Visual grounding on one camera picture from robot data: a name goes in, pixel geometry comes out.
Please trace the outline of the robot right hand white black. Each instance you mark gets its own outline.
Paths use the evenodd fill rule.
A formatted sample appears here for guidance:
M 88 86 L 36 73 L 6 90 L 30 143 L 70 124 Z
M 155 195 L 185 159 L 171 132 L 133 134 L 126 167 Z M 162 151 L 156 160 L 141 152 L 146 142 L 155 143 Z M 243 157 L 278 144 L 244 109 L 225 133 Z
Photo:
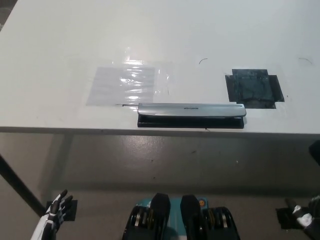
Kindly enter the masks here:
M 289 208 L 292 216 L 296 219 L 297 223 L 306 229 L 310 227 L 315 220 L 320 219 L 320 195 L 315 195 L 308 203 L 307 210 L 298 205 L 292 198 L 286 198 L 285 203 Z

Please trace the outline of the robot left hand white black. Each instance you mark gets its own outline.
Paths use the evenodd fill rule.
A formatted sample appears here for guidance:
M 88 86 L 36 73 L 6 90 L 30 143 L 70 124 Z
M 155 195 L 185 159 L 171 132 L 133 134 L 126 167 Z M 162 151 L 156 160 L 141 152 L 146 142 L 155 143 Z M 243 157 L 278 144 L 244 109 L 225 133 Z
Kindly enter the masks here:
M 58 228 L 68 217 L 72 208 L 73 196 L 67 196 L 68 190 L 63 190 L 47 209 L 48 220 Z

